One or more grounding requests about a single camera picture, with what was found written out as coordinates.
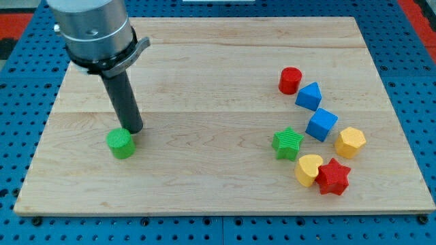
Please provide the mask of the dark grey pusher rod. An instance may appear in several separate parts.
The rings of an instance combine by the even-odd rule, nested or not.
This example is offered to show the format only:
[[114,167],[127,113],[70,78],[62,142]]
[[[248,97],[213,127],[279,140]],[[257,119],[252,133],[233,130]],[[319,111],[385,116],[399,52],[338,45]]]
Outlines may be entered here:
[[144,125],[127,72],[111,78],[103,76],[102,80],[122,128],[131,134],[140,132]]

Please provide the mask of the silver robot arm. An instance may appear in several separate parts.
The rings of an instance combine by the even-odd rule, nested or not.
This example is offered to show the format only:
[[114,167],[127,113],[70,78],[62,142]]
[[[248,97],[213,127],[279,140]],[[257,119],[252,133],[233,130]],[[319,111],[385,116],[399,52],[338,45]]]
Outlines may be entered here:
[[138,39],[124,0],[47,0],[65,41],[70,60],[88,74],[99,75],[122,128],[135,134],[143,120],[127,68],[151,45]]

